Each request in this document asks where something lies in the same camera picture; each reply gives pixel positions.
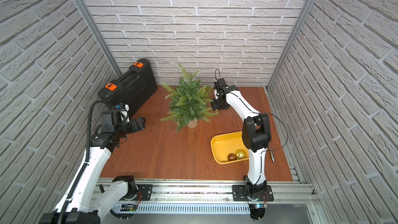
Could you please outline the copper brown ball ornament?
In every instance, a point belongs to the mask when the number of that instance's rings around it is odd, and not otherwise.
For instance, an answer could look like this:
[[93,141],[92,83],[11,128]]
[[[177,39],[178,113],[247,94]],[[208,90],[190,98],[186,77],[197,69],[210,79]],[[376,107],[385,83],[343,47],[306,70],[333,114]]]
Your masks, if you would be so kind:
[[236,154],[234,154],[234,153],[228,154],[228,162],[236,161],[236,160],[238,160]]

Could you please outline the shiny gold ball ornament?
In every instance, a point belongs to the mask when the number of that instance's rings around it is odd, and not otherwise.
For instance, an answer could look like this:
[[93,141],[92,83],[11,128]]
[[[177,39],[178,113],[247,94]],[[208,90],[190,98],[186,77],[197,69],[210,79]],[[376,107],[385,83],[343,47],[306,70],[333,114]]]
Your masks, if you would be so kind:
[[236,157],[237,157],[238,160],[246,159],[246,157],[247,157],[246,152],[245,152],[245,150],[243,150],[243,149],[237,150],[236,153],[235,153],[235,155],[236,155]]

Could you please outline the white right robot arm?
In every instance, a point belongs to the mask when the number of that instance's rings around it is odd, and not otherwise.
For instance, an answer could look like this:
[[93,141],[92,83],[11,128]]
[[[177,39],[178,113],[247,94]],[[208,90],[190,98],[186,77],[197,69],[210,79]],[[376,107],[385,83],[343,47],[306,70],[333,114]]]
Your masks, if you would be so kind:
[[267,187],[265,156],[272,140],[269,115],[252,107],[237,87],[227,85],[223,78],[215,81],[214,94],[211,103],[214,110],[227,110],[232,107],[243,121],[241,137],[248,149],[249,158],[249,170],[245,181],[248,195],[254,198]]

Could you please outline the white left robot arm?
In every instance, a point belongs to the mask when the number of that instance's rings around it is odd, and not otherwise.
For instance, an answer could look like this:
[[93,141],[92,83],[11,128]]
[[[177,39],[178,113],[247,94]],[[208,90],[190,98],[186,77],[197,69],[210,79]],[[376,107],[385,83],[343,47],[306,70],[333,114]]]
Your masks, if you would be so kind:
[[130,119],[126,110],[108,110],[102,124],[90,136],[89,148],[66,194],[51,213],[41,216],[41,224],[99,224],[122,198],[133,199],[138,187],[133,176],[118,176],[95,201],[94,190],[100,174],[119,146],[121,138],[145,129],[145,118]]

